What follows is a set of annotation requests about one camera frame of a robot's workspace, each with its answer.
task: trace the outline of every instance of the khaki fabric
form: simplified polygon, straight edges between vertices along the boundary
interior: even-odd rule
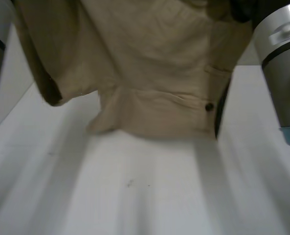
[[[51,105],[98,90],[88,129],[214,136],[216,106],[248,44],[228,0],[17,0],[19,38]],[[207,104],[213,110],[206,110]]]

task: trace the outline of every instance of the shirt button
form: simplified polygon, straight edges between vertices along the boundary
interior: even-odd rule
[[[207,112],[211,112],[214,109],[214,105],[212,103],[207,103],[205,106],[205,110]]]

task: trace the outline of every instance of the white wall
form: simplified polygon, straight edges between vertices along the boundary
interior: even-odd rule
[[[0,74],[0,124],[32,84],[32,75],[14,26]]]

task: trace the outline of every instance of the white table surface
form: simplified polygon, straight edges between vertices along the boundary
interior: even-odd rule
[[[0,235],[290,235],[290,147],[257,66],[238,66],[219,143],[85,133],[95,93],[33,85],[0,126]]]

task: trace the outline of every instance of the beige shirt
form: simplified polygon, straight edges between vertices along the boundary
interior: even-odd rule
[[[17,0],[16,9],[44,99],[57,106],[98,91],[93,132],[213,137],[217,103],[251,37],[228,0]]]

